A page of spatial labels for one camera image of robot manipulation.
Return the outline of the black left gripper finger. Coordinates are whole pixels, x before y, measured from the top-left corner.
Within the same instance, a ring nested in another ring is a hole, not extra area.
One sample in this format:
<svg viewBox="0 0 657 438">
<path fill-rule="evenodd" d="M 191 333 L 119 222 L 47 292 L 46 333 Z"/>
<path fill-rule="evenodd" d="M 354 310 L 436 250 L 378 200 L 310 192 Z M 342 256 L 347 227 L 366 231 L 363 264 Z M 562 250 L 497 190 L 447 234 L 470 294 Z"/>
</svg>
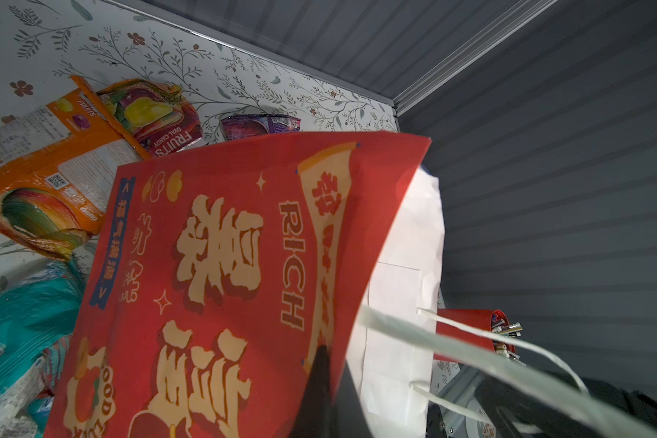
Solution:
<svg viewBox="0 0 657 438">
<path fill-rule="evenodd" d="M 372 438 L 349 370 L 333 393 L 330 355 L 317 349 L 297 416 L 288 437 Z"/>
</svg>

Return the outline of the red paper gift bag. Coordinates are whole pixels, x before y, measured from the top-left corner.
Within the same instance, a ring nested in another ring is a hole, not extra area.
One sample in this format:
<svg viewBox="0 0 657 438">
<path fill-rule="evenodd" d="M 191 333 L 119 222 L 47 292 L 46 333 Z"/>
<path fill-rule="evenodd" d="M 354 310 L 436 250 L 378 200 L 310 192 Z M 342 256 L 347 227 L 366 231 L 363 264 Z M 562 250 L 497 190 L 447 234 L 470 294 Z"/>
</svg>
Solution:
<svg viewBox="0 0 657 438">
<path fill-rule="evenodd" d="M 374 437 L 422 437 L 460 359 L 597 430 L 657 430 L 436 333 L 443 219 L 425 137 L 271 134 L 120 166 L 48 437 L 288 437 L 317 349 Z"/>
</svg>

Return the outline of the purple Fox's candy bag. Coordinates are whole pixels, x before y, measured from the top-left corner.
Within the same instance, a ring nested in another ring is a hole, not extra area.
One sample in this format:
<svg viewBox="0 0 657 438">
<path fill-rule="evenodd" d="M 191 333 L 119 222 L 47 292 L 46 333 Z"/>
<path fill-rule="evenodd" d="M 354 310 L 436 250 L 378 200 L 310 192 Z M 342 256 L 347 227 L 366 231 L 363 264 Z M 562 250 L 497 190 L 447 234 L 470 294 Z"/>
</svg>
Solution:
<svg viewBox="0 0 657 438">
<path fill-rule="evenodd" d="M 301 120 L 284 114 L 237 114 L 221 120 L 227 142 L 268 134 L 298 132 Z"/>
</svg>

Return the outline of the teal mint candy bag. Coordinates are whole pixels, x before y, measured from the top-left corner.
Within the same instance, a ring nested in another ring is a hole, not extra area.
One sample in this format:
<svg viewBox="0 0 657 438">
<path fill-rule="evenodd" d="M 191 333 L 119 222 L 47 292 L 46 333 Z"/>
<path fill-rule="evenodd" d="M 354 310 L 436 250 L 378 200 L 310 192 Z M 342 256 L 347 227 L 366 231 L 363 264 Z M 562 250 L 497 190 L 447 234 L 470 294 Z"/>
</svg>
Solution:
<svg viewBox="0 0 657 438">
<path fill-rule="evenodd" d="M 54 261 L 0 294 L 0 437 L 41 437 L 85 291 Z"/>
</svg>

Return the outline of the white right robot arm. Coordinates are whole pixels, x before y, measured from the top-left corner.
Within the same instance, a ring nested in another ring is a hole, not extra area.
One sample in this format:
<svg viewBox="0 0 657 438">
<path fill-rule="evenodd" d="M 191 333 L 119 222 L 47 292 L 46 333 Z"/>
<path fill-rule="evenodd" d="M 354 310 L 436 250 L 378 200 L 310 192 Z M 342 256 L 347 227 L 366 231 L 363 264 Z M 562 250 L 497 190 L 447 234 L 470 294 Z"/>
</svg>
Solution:
<svg viewBox="0 0 657 438">
<path fill-rule="evenodd" d="M 606 381 L 585 379 L 591 396 L 657 430 L 657 401 Z M 428 434 L 443 437 L 599 437 L 597 430 L 517 388 L 466 367 L 434 390 L 436 397 L 474 412 L 429 407 Z"/>
</svg>

